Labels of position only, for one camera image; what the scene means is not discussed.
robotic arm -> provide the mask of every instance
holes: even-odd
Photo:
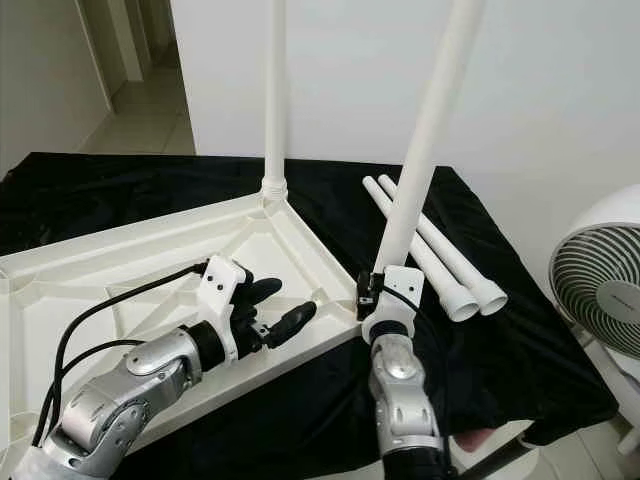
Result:
[[[278,279],[253,281],[238,264],[214,256],[198,288],[197,324],[133,348],[110,372],[91,379],[66,405],[42,448],[30,447],[13,480],[95,480],[111,476],[149,421],[173,405],[202,374],[267,345],[276,348],[314,316],[306,302],[268,327],[255,305]]]
[[[414,317],[424,274],[388,266],[358,282],[362,337],[371,345],[369,387],[376,401],[378,446],[385,478],[450,478],[445,442],[424,392],[425,370],[413,353]]]

black robotic finger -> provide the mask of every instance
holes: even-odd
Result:
[[[266,300],[282,288],[282,280],[279,278],[263,278],[254,283],[244,283],[236,288],[231,297],[234,305],[257,305]]]
[[[251,304],[243,303],[240,305],[235,305],[233,307],[233,312],[231,312],[231,324],[239,323],[239,322],[247,322],[251,320],[255,320],[256,315],[258,314],[258,310]]]
[[[316,314],[316,310],[314,302],[305,302],[289,310],[280,321],[268,328],[269,333],[264,336],[264,343],[269,348],[279,347],[302,330],[302,327]]]

white plastic bracket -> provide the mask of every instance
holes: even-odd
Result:
[[[238,359],[238,347],[231,333],[231,297],[244,283],[246,273],[232,260],[214,255],[198,287],[198,320],[206,320],[215,329],[225,353],[225,364]]]
[[[424,274],[417,268],[389,265],[384,269],[384,286],[400,293],[416,306],[420,305],[423,284]],[[415,316],[416,313],[406,303],[390,293],[382,291],[378,297],[376,309],[362,322],[362,338],[365,342],[371,343],[369,338],[371,327],[385,320],[402,323],[407,327],[409,337],[413,338],[415,333],[413,319]]]

black cloth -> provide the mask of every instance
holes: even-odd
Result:
[[[361,180],[397,179],[399,167],[289,160],[286,168],[293,208],[354,278],[371,269],[384,219]],[[254,193],[262,173],[251,158],[33,153],[0,184],[0,253]],[[601,377],[453,169],[436,169],[424,211],[509,294],[492,317],[453,324],[425,284],[421,306],[447,346],[451,431],[530,418],[526,440],[545,444],[613,416]],[[442,412],[443,359],[416,323],[415,349]],[[293,479],[371,463],[368,373],[367,346],[348,341],[130,455],[115,478]]]

white wall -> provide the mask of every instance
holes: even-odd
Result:
[[[109,95],[113,96],[127,80],[127,71],[122,61],[111,11],[106,0],[83,0],[82,7],[105,84]]]
[[[77,151],[109,111],[74,0],[2,2],[0,178],[32,151]]]
[[[199,154],[263,152],[263,0],[173,1]],[[401,162],[446,0],[288,2],[289,156]],[[545,286],[572,218],[640,182],[637,0],[489,0],[437,162]]]
[[[140,10],[151,56],[160,56],[173,39],[169,4],[164,0],[140,0]]]
[[[127,80],[142,82],[151,70],[151,54],[137,0],[106,0]]]

